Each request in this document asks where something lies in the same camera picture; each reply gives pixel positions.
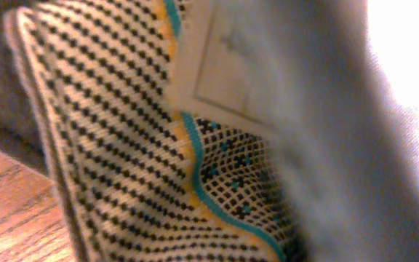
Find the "grey shorts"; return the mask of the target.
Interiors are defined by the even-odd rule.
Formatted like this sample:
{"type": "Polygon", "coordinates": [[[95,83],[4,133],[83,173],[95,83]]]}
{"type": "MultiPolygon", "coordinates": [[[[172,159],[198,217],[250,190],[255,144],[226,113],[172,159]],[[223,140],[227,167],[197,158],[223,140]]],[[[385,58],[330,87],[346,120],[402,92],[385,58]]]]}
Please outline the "grey shorts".
{"type": "Polygon", "coordinates": [[[0,1],[0,151],[77,261],[419,261],[365,1],[0,1]]]}

